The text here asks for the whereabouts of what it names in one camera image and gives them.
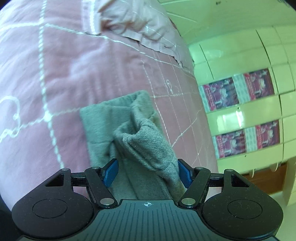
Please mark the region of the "upper right red poster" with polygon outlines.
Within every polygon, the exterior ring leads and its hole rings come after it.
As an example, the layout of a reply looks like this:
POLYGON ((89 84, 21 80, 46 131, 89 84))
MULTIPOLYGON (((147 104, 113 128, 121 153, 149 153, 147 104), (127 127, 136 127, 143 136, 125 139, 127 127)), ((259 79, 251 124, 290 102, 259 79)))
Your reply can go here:
POLYGON ((259 149, 256 128, 246 128, 212 137, 217 159, 259 149))

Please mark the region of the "red poster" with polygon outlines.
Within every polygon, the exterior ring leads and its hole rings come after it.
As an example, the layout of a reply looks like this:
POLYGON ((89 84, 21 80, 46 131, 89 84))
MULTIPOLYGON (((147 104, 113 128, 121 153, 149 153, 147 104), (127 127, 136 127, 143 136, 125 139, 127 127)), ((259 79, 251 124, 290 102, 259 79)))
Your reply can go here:
POLYGON ((275 94, 268 68, 234 75, 232 79, 240 104, 275 94))
POLYGON ((246 128, 212 137, 217 159, 259 149, 256 128, 246 128))
POLYGON ((250 101, 243 74, 199 86, 207 113, 250 101))
POLYGON ((244 130, 246 151, 253 152, 259 149, 280 143, 279 120, 256 125, 244 130))

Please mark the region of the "brown wooden door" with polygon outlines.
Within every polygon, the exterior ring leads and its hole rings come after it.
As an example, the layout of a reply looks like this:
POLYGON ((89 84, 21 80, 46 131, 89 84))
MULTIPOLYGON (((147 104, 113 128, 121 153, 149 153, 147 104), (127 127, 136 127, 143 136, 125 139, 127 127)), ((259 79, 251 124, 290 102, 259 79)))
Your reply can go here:
POLYGON ((280 164, 275 172, 269 168, 255 171, 254 175, 243 174, 243 176, 255 184, 260 190, 267 194, 281 192, 285 183, 287 163, 280 164))

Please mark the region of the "lower right red poster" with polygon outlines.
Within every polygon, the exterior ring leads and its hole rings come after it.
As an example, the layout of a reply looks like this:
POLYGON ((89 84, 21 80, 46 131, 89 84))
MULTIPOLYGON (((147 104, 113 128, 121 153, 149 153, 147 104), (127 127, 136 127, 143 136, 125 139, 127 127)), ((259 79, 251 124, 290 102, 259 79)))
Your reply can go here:
POLYGON ((246 151, 253 152, 259 149, 280 143, 279 120, 256 125, 244 130, 246 151))

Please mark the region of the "upper left red poster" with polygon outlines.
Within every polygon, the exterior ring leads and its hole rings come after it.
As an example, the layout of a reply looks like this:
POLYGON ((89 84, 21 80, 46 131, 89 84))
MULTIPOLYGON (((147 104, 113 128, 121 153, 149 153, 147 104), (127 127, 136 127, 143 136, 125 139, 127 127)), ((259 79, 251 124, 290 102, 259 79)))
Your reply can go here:
POLYGON ((250 101, 243 74, 199 86, 207 113, 250 101))

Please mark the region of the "lower left red poster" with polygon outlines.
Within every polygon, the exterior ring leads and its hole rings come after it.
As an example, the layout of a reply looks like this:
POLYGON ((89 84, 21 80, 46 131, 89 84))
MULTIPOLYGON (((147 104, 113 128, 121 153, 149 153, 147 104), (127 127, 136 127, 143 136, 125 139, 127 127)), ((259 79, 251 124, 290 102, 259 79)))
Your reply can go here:
POLYGON ((240 104, 275 94, 268 68, 234 75, 232 79, 240 104))

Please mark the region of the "cream wardrobe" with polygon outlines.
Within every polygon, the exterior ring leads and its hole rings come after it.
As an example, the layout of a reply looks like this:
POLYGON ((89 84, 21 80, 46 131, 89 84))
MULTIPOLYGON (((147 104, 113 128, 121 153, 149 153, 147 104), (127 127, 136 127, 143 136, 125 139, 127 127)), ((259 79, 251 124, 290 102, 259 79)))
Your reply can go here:
POLYGON ((287 164, 295 203, 295 25, 250 29, 189 46, 220 172, 253 176, 287 164))

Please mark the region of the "cream headboard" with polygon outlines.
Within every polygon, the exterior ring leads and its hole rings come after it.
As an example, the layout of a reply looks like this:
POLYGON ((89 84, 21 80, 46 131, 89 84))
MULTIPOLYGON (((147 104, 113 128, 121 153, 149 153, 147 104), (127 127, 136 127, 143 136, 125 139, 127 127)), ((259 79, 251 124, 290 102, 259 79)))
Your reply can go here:
POLYGON ((187 44, 257 27, 295 23, 286 1, 160 1, 187 44))

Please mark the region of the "pink pillow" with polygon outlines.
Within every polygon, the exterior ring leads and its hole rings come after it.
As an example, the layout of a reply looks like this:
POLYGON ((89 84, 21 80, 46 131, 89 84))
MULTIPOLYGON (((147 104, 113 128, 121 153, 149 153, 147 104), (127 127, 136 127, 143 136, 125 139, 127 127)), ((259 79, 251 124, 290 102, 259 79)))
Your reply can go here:
POLYGON ((82 1, 81 7, 84 32, 97 36, 111 30, 174 57, 183 69, 193 72, 189 49, 158 1, 82 1))

